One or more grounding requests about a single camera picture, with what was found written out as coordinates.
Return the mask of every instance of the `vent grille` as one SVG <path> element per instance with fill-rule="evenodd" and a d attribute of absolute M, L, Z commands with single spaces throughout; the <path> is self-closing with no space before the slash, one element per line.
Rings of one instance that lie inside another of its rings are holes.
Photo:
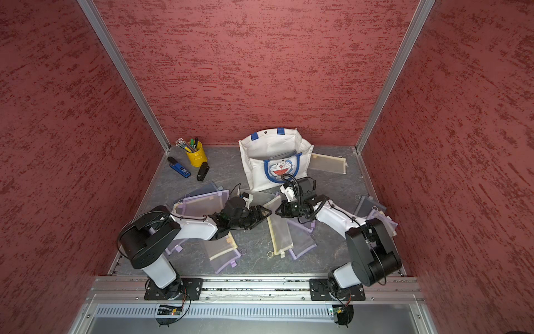
<path fill-rule="evenodd" d="M 270 319 L 331 321 L 332 305 L 202 305 L 192 304 L 186 317 L 191 319 Z M 156 315 L 158 305 L 99 304 L 95 317 L 154 318 L 168 317 Z"/>

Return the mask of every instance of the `mounting plate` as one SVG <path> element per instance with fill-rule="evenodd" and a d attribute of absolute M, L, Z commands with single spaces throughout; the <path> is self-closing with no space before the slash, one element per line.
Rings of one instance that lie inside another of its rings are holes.
<path fill-rule="evenodd" d="M 202 283 L 204 282 L 201 278 L 182 278 L 182 283 L 185 286 L 185 291 L 189 295 L 191 300 L 199 300 L 200 293 L 202 292 Z M 181 300 L 182 294 L 180 293 L 175 298 L 170 300 Z M 169 300 L 166 299 L 153 280 L 150 280 L 145 291 L 145 300 Z"/>
<path fill-rule="evenodd" d="M 363 285 L 358 284 L 349 288 L 352 300 L 365 300 L 365 291 Z M 335 300 L 330 296 L 328 290 L 328 279 L 325 278 L 311 278 L 310 279 L 310 295 L 311 300 Z M 349 296 L 345 296 L 341 301 L 348 300 Z"/>

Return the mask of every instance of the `blue bag handle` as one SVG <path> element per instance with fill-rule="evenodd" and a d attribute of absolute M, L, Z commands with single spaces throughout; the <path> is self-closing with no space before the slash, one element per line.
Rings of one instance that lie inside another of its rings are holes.
<path fill-rule="evenodd" d="M 286 134 L 286 129 L 284 129 L 284 128 L 276 128 L 276 134 L 277 135 L 285 135 Z M 253 134 L 250 135 L 250 140 L 251 141 L 255 141 L 258 138 L 259 138 L 259 136 L 258 136 L 257 132 L 254 132 Z"/>
<path fill-rule="evenodd" d="M 300 156 L 302 155 L 302 152 L 296 154 L 295 156 L 297 157 L 297 168 L 295 169 L 295 172 L 293 173 L 293 176 L 297 177 L 297 173 L 299 172 L 299 168 L 300 168 Z M 281 181 L 278 181 L 276 178 L 272 177 L 271 175 L 269 175 L 269 164 L 270 160 L 263 160 L 263 166 L 264 166 L 264 169 L 265 169 L 265 176 L 267 177 L 267 179 L 269 179 L 269 181 L 271 182 L 274 182 L 274 183 L 286 183 L 286 181 L 284 180 L 281 180 Z"/>

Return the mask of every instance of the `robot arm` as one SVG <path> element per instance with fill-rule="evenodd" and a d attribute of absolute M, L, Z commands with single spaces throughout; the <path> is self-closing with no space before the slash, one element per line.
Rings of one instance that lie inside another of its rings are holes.
<path fill-rule="evenodd" d="M 316 219 L 347 240 L 351 261 L 329 274 L 332 291 L 360 283 L 370 286 L 401 268 L 401 258 L 382 221 L 366 221 L 338 208 L 325 195 L 318 196 L 315 180 L 309 177 L 297 180 L 284 174 L 282 178 L 287 181 L 281 187 L 287 200 L 282 201 L 276 214 Z"/>
<path fill-rule="evenodd" d="M 231 198 L 221 212 L 204 218 L 173 215 L 165 206 L 158 206 L 127 224 L 119 233 L 118 241 L 132 266 L 142 269 L 168 296 L 166 290 L 178 293 L 175 286 L 180 285 L 176 271 L 163 256 L 171 241 L 218 240 L 231 229 L 252 229 L 270 214 L 270 210 L 260 205 L 247 208 L 240 197 Z"/>

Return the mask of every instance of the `aluminum frame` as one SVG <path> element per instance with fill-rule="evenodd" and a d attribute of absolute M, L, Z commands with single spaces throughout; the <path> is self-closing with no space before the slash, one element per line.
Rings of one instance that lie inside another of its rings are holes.
<path fill-rule="evenodd" d="M 358 152 L 356 152 L 356 163 L 358 164 L 360 172 L 362 173 L 367 193 L 369 194 L 369 196 L 373 197 L 376 201 L 378 201 L 378 197 L 376 196 L 376 192 L 374 191 L 373 182 L 371 181 L 371 177 L 369 176 L 367 167 L 365 167 L 364 159 L 362 155 Z"/>
<path fill-rule="evenodd" d="M 421 29 L 427 20 L 428 14 L 434 5 L 434 1 L 435 0 L 421 0 L 415 9 L 412 21 L 410 22 L 408 30 L 404 35 L 399 50 L 397 51 L 397 56 L 395 56 L 388 76 L 384 81 L 384 86 L 382 87 L 382 90 L 376 99 L 376 103 L 374 104 L 371 114 L 365 123 L 362 134 L 356 143 L 356 152 L 359 154 L 362 153 L 363 148 L 367 143 L 371 132 L 373 131 L 374 125 L 376 124 L 376 121 L 378 120 L 378 117 L 380 116 L 380 113 L 382 112 L 382 109 L 388 100 L 389 94 L 393 90 L 393 86 L 395 85 L 395 82 L 397 81 L 404 64 L 406 63 L 406 60 L 412 51 L 415 41 L 417 40 L 417 37 L 419 36 L 419 33 L 421 32 Z"/>
<path fill-rule="evenodd" d="M 183 276 L 204 279 L 200 299 L 192 304 L 239 305 L 331 305 L 331 301 L 313 301 L 309 279 L 327 278 L 324 274 L 287 275 L 208 275 Z M 97 276 L 84 306 L 73 323 L 70 334 L 87 333 L 99 304 L 161 304 L 162 301 L 144 300 L 146 276 Z M 425 313 L 426 301 L 416 277 L 402 274 L 388 276 L 385 286 L 374 284 L 364 287 L 366 300 L 352 301 L 363 304 L 408 304 L 420 334 L 435 334 L 431 318 Z"/>
<path fill-rule="evenodd" d="M 119 48 L 113 41 L 113 38 L 111 37 L 109 30 L 106 28 L 106 24 L 100 16 L 100 13 L 98 12 L 98 9 L 96 8 L 94 2 L 92 0 L 77 1 L 83 10 L 83 13 L 89 20 L 89 23 L 91 23 L 91 26 L 95 30 L 95 33 L 97 34 L 102 45 L 104 46 L 104 49 L 106 49 L 113 64 L 115 64 L 117 71 L 119 71 L 122 80 L 124 80 L 124 83 L 130 90 L 130 93 L 132 94 L 135 102 L 141 109 L 141 112 L 145 116 L 148 124 L 150 125 L 150 128 L 152 129 L 152 131 L 154 131 L 154 134 L 158 138 L 158 141 L 160 142 L 165 152 L 169 152 L 171 147 L 170 142 L 167 139 L 165 133 L 163 132 L 163 129 L 161 128 L 156 116 L 154 115 L 152 108 L 150 108 L 150 105 L 148 104 L 145 96 L 143 95 L 141 88 L 137 84 L 135 77 L 130 71 L 130 68 L 122 57 Z"/>

